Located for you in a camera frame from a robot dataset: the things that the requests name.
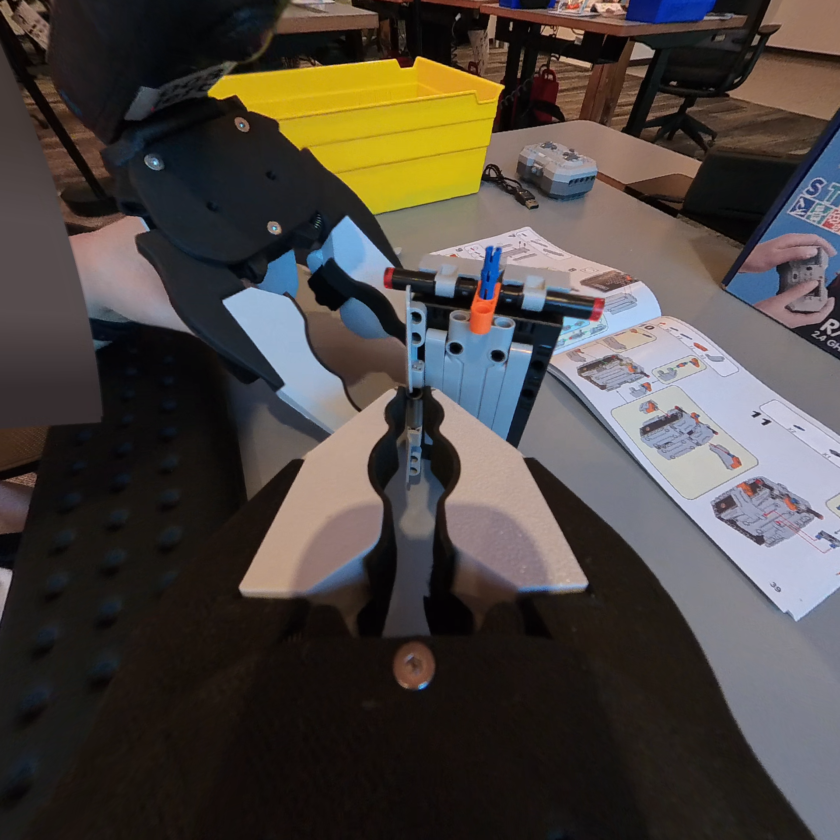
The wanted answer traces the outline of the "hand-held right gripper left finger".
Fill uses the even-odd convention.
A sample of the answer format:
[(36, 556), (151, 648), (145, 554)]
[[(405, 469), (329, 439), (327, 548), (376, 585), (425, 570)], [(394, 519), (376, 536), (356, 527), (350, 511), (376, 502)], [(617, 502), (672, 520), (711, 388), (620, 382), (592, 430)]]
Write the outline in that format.
[(396, 576), (392, 505), (403, 390), (389, 391), (302, 462), (239, 591), (335, 606), (362, 636), (380, 636)]

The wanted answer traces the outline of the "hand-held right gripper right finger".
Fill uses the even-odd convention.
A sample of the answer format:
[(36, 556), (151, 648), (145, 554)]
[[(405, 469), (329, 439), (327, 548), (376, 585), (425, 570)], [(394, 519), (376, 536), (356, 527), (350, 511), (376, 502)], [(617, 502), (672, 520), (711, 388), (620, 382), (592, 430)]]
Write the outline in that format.
[(525, 459), (441, 391), (423, 396), (437, 501), (424, 610), (433, 635), (470, 634), (500, 602), (588, 581)]

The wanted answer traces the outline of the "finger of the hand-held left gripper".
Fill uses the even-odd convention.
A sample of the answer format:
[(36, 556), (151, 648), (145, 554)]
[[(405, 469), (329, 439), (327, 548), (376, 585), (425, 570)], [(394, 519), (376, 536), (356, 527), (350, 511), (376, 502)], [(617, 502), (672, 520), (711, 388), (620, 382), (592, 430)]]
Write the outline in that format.
[(269, 264), (261, 283), (227, 297), (224, 306), (283, 381), (279, 398), (333, 433), (359, 410), (312, 349), (297, 292), (296, 257), (286, 253)]
[(320, 306), (339, 312), (343, 324), (364, 339), (406, 338), (406, 294), (385, 287), (385, 271), (400, 268), (345, 217), (307, 259), (308, 284)]

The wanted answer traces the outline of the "thin grey brick beam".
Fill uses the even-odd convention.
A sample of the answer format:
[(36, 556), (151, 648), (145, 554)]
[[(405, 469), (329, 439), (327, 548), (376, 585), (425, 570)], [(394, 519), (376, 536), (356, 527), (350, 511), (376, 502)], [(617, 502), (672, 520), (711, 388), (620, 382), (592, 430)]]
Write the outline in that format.
[(426, 307), (406, 293), (406, 487), (419, 483), (424, 445), (425, 362), (421, 358), (426, 338)]

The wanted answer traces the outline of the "grey toy brick model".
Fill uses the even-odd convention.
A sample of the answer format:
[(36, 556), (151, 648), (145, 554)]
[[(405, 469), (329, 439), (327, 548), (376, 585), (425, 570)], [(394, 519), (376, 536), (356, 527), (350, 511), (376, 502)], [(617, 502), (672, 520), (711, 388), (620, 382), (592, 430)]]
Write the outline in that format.
[(385, 271), (387, 289), (413, 290), (427, 311), (421, 358), (438, 389), (518, 446), (564, 321), (594, 321), (602, 297), (573, 293), (559, 271), (508, 264), (499, 245), (482, 259), (428, 255), (420, 269)]

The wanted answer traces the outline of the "person's left forearm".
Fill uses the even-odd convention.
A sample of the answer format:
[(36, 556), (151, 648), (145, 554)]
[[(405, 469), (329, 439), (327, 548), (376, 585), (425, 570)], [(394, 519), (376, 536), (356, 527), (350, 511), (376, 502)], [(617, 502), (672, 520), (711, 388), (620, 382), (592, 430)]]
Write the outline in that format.
[(142, 219), (124, 217), (70, 237), (88, 316), (109, 327), (137, 322), (190, 334), (157, 272), (137, 251), (135, 238), (147, 230)]

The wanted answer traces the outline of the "yellow plastic bin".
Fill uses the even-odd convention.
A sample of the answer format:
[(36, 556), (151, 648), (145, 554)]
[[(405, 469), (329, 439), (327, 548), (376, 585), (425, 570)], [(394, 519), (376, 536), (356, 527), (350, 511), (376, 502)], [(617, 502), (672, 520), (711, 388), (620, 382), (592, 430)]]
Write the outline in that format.
[(502, 90), (419, 57), (232, 75), (209, 95), (277, 120), (382, 214), (479, 190)]

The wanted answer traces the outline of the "black studded panel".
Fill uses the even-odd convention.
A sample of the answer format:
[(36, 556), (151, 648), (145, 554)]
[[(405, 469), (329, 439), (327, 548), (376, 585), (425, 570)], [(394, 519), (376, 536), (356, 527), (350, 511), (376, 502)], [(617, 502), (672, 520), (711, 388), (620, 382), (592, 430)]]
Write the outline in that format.
[(141, 328), (97, 359), (102, 420), (49, 431), (3, 611), (2, 838), (24, 836), (126, 640), (245, 501), (213, 351)]

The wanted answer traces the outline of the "open instruction booklet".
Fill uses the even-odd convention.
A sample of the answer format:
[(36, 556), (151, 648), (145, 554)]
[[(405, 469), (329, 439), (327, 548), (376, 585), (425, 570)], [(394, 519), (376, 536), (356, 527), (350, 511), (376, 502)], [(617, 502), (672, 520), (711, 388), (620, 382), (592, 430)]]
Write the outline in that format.
[(489, 245), (529, 301), (554, 281), (605, 299), (599, 321), (562, 327), (549, 372), (777, 607), (800, 620), (838, 590), (838, 436), (662, 315), (643, 282), (530, 227), (438, 251), (420, 267), (461, 264), (465, 274)]

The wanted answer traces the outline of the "wooden table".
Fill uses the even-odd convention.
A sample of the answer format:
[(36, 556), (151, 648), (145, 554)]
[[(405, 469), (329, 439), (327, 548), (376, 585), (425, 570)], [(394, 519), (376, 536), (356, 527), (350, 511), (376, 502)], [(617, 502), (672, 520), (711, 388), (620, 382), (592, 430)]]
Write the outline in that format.
[(346, 3), (315, 3), (286, 8), (276, 24), (276, 34), (264, 58), (315, 56), (320, 49), (343, 39), (342, 61), (363, 61), (362, 32), (376, 30), (376, 12)]
[(649, 68), (654, 88), (643, 96), (643, 105), (649, 108), (672, 48), (691, 46), (707, 33), (741, 28), (747, 22), (745, 16), (733, 16), (726, 20), (646, 24), (615, 17), (570, 17), (547, 9), (513, 9), (492, 3), (483, 3), (480, 11), (497, 17), (496, 37), (508, 43), (500, 131), (519, 126), (519, 113), (527, 107), (528, 98), (524, 92), (517, 94), (517, 89), (529, 83), (541, 53), (592, 65), (579, 118), (608, 126), (623, 88), (634, 42), (662, 50)]

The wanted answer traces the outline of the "red bag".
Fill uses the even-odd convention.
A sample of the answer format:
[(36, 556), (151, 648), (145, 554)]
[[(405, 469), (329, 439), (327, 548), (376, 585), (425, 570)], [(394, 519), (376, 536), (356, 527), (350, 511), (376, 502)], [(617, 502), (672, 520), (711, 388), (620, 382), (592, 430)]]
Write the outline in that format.
[(540, 124), (565, 122), (563, 111), (557, 105), (560, 84), (554, 69), (543, 66), (531, 79), (528, 107), (524, 111), (523, 126), (536, 127)]

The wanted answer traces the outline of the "blue toy kit box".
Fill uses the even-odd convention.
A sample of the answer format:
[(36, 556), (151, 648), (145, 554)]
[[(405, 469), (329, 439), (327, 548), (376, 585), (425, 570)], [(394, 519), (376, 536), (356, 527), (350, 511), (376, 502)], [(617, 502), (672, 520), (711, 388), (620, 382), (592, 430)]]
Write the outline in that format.
[(839, 357), (839, 115), (798, 166), (723, 287)]

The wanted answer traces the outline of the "black office chair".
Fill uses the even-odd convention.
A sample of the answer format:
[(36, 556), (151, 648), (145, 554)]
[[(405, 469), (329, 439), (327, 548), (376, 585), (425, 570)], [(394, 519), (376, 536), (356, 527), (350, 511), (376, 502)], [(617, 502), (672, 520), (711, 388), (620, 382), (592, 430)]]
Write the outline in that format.
[(767, 41), (779, 28), (777, 24), (763, 24), (769, 6), (769, 1), (716, 2), (716, 13), (746, 15), (745, 26), (709, 34), (697, 45), (670, 51), (658, 92), (681, 98), (682, 103), (677, 112), (644, 124), (644, 130), (658, 128), (654, 143), (671, 141), (680, 131), (704, 152), (709, 151), (717, 132), (688, 110), (699, 98), (727, 98), (749, 77)]

